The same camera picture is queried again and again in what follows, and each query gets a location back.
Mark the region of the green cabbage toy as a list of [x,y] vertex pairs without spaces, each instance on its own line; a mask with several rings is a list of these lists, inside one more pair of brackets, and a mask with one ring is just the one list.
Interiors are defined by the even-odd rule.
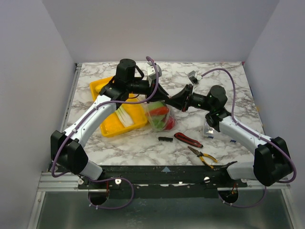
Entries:
[[148,104],[148,120],[153,128],[157,130],[163,130],[165,126],[165,120],[168,114],[166,115],[159,115],[159,116],[150,116],[149,111],[156,109],[158,107],[166,106],[163,102],[155,102],[155,103],[149,103]]

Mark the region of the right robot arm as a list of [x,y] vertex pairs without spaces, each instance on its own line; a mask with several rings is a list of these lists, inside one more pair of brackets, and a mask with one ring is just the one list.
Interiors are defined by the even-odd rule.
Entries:
[[276,182],[282,183],[289,174],[295,175],[285,140],[262,135],[242,125],[225,109],[226,102],[226,91],[219,85],[213,86],[206,96],[193,93],[192,85],[187,85],[166,103],[183,112],[189,107],[206,110],[205,119],[210,127],[229,136],[254,155],[253,162],[229,164],[219,175],[223,186],[230,187],[239,179],[251,179],[269,187]]

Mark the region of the clear zip top bag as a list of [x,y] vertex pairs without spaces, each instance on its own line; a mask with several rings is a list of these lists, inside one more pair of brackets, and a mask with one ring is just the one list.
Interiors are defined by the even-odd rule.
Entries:
[[165,102],[145,103],[143,108],[148,122],[154,131],[166,132],[175,128],[176,119],[173,109]]

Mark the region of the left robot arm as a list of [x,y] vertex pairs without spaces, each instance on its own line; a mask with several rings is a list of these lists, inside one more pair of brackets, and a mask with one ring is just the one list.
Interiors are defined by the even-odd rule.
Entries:
[[111,101],[109,97],[105,95],[99,95],[95,101],[95,103],[91,106],[91,109],[88,110],[84,117],[80,118],[76,123],[74,123],[71,127],[67,129],[68,135],[64,138],[63,143],[60,144],[60,147],[55,150],[55,158],[53,159],[53,164],[51,167],[51,175],[54,178],[60,177],[65,174],[65,172],[56,175],[55,174],[55,166],[57,164],[57,160],[59,159],[62,150],[64,149],[64,146],[68,142],[68,140],[71,139],[73,135],[79,136],[79,145],[81,146],[81,149],[86,145],[87,141],[91,137],[91,135],[94,133],[94,131],[97,129],[97,127],[111,114],[113,114],[116,110],[117,104],[142,104],[145,102],[148,102],[150,99],[152,99],[153,95],[157,91],[157,86],[159,85],[159,72],[158,67],[155,64],[154,60],[147,56],[146,60],[152,64],[152,67],[155,70],[156,73],[156,85],[149,97],[142,101],[137,102],[127,102],[127,101]]

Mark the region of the red apple toy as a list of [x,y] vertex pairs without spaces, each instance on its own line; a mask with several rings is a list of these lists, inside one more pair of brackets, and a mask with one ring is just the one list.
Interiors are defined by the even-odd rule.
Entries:
[[170,116],[165,124],[164,130],[172,130],[176,125],[175,118]]

